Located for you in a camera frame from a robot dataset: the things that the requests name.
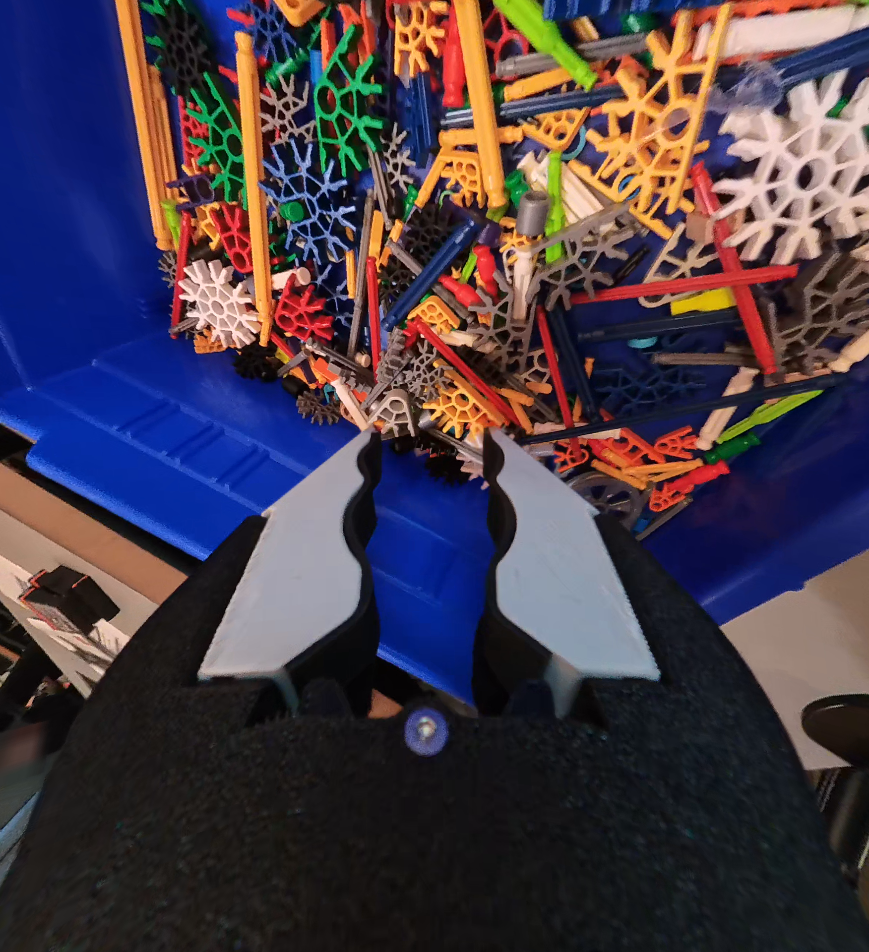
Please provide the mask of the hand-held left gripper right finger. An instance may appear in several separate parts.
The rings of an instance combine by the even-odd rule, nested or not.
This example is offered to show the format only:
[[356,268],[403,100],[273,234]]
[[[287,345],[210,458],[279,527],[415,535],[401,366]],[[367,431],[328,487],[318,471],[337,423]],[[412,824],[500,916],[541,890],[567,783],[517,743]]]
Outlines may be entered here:
[[558,718],[596,718],[597,681],[661,671],[608,552],[597,512],[502,430],[484,437],[495,552],[477,625],[477,711],[496,716],[528,683]]

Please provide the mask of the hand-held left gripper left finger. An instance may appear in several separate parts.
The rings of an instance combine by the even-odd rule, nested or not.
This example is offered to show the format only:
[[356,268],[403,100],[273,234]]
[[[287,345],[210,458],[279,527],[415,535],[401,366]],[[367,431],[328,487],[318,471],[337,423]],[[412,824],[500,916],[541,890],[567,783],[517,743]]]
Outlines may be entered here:
[[197,677],[265,679],[298,710],[306,686],[335,681],[370,710],[380,642],[366,548],[382,441],[363,430],[264,511],[250,554]]

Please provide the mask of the blue plastic bin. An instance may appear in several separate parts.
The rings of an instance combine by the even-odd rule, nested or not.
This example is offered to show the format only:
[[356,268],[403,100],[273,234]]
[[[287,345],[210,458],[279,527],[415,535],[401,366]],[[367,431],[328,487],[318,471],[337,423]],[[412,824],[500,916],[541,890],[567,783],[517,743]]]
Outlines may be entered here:
[[[0,423],[29,466],[205,558],[356,430],[168,333],[113,2],[0,2]],[[718,622],[869,549],[869,359],[646,544]]]

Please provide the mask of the pile of colourful toy pieces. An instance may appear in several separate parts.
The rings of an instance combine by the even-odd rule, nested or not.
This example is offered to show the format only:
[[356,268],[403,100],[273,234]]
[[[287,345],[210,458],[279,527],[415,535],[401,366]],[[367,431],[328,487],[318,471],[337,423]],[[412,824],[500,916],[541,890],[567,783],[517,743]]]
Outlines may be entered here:
[[643,538],[869,369],[869,2],[116,2],[162,339]]

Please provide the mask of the black boxy device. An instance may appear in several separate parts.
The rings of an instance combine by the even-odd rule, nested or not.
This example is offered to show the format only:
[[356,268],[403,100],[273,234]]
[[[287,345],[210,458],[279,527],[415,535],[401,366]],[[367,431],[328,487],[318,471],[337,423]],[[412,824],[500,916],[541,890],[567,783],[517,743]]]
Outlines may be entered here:
[[120,611],[94,579],[68,566],[43,569],[28,578],[18,601],[53,630],[83,636]]

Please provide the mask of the black round stool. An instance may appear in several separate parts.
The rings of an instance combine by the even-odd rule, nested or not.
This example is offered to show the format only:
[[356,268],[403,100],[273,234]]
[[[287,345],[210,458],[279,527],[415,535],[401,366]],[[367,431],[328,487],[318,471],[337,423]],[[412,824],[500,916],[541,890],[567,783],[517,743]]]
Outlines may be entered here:
[[869,694],[818,699],[803,708],[802,729],[852,768],[869,771]]

